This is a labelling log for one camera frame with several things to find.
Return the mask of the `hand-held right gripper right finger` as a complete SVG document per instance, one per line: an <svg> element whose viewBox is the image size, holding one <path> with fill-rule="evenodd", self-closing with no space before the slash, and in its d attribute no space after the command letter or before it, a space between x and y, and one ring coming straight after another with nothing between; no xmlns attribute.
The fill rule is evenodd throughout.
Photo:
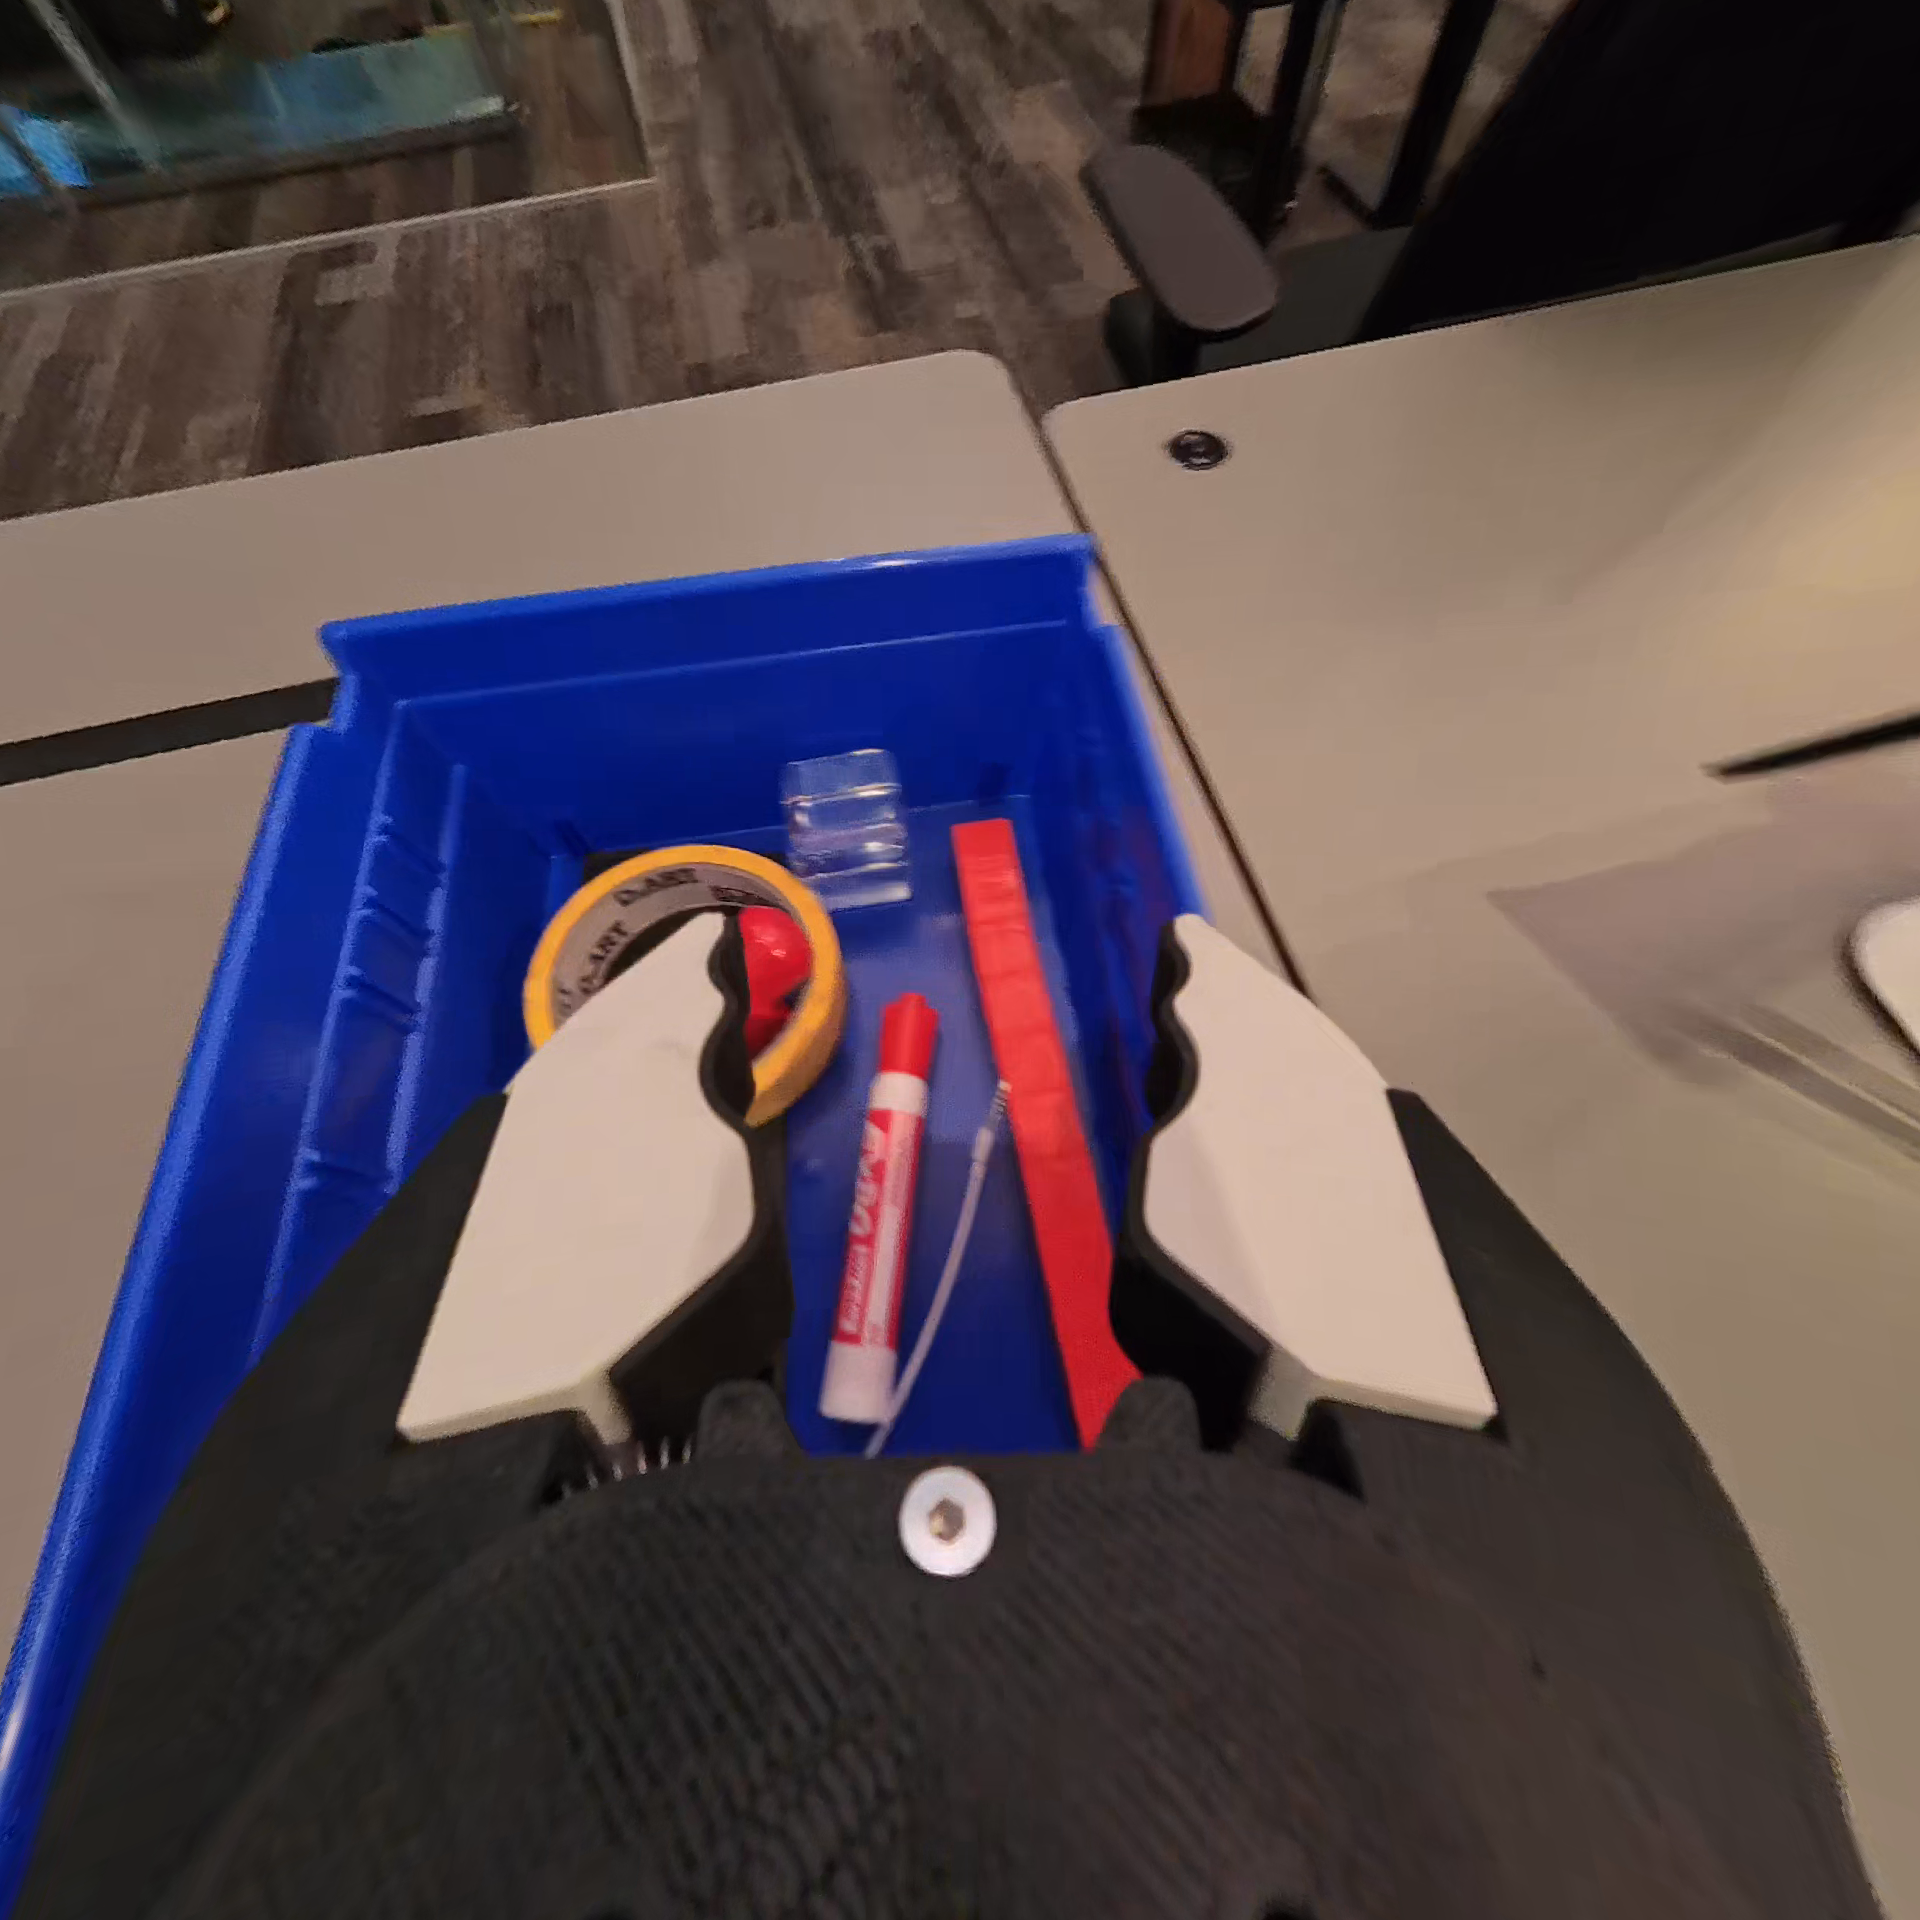
<svg viewBox="0 0 1920 1920"><path fill-rule="evenodd" d="M1162 926L1148 1125L1110 1331L1202 1436L1300 1436L1326 1403L1478 1433L1496 1395L1390 1093L1305 993L1207 919Z"/></svg>

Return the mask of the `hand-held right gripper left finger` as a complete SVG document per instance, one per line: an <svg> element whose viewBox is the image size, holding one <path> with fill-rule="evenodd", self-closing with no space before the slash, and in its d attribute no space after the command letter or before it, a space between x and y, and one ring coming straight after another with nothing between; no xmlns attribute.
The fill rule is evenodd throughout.
<svg viewBox="0 0 1920 1920"><path fill-rule="evenodd" d="M440 1441L566 1416L594 1448L694 1448L792 1327L781 1145L748 1112L738 915L646 950L514 1075L397 1408Z"/></svg>

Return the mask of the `red plastic block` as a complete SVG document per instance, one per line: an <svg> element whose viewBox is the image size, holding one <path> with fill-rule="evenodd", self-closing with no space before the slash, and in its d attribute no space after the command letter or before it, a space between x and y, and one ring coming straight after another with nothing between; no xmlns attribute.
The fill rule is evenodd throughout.
<svg viewBox="0 0 1920 1920"><path fill-rule="evenodd" d="M749 980L745 1038L759 1059L781 1038L808 983L810 959L802 926L780 905L754 902L735 912Z"/></svg>

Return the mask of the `blue plastic bin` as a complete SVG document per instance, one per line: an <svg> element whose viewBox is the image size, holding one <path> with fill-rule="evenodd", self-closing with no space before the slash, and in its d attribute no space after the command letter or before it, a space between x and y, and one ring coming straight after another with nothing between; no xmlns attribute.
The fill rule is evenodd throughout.
<svg viewBox="0 0 1920 1920"><path fill-rule="evenodd" d="M1015 830L1108 1206L1144 1121L1161 926L1228 921L1084 537L377 615L321 645L332 718L293 729L262 801L6 1668L4 1886L184 1463L399 1179L521 1068L521 983L592 856L780 856L789 761L896 759L914 894L844 919L847 1032L783 1134L786 1403L814 1456L860 1447L814 1400L881 1004L938 1009L929 1132L954 1140L921 1183L910 1327L991 1089L951 828Z"/></svg>

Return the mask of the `red flat plastic stick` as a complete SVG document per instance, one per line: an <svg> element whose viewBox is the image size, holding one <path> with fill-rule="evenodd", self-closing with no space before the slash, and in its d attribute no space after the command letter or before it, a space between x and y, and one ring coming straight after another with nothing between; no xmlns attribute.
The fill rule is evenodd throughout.
<svg viewBox="0 0 1920 1920"><path fill-rule="evenodd" d="M1113 1229L1053 1012L1016 832L1004 817L960 823L951 830L951 855L1072 1425L1090 1452L1137 1379L1113 1332Z"/></svg>

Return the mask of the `red marker pen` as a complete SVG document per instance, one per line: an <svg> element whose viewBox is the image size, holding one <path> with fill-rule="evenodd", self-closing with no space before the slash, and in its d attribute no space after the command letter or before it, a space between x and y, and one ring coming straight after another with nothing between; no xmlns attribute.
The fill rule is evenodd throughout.
<svg viewBox="0 0 1920 1920"><path fill-rule="evenodd" d="M938 1014L919 992L881 1008L880 1056L857 1135L847 1243L822 1364L820 1413L834 1424L878 1428L893 1403L936 1040Z"/></svg>

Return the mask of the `yellow masking tape roll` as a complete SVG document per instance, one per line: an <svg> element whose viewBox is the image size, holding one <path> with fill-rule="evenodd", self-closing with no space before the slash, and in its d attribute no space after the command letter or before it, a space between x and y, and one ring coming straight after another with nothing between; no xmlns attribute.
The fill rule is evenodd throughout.
<svg viewBox="0 0 1920 1920"><path fill-rule="evenodd" d="M783 863L745 848L684 844L600 861L536 940L521 983L532 1047L590 997L698 915L735 915L749 983L749 1125L808 1093L845 1031L847 971L825 905Z"/></svg>

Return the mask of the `clear plastic box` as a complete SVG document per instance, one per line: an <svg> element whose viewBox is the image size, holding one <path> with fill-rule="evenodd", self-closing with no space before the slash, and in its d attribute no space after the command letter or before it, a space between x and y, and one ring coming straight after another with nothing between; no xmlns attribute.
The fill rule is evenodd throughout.
<svg viewBox="0 0 1920 1920"><path fill-rule="evenodd" d="M829 915L912 897L896 757L880 748L792 759L780 774L783 863Z"/></svg>

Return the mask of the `white rounded object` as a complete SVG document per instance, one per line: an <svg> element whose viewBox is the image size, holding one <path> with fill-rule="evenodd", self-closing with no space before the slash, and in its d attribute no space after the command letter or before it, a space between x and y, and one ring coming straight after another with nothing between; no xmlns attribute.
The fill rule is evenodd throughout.
<svg viewBox="0 0 1920 1920"><path fill-rule="evenodd" d="M1871 905L1847 940L1847 961L1888 1032L1917 1056L1917 897Z"/></svg>

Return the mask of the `black office chair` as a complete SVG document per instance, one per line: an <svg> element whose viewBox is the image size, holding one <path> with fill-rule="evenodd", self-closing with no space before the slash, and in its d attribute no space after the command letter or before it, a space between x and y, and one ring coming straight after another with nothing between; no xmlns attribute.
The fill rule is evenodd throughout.
<svg viewBox="0 0 1920 1920"><path fill-rule="evenodd" d="M1271 255L1166 148L1084 187L1136 388L1879 243L1916 168L1916 3L1580 3L1408 221Z"/></svg>

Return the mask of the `glass railing panel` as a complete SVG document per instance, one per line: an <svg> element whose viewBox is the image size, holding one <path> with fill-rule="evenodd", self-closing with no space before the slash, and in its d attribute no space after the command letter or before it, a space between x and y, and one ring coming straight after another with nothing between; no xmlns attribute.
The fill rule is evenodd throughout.
<svg viewBox="0 0 1920 1920"><path fill-rule="evenodd" d="M252 185L458 147L519 117L511 4L2 4L6 207Z"/></svg>

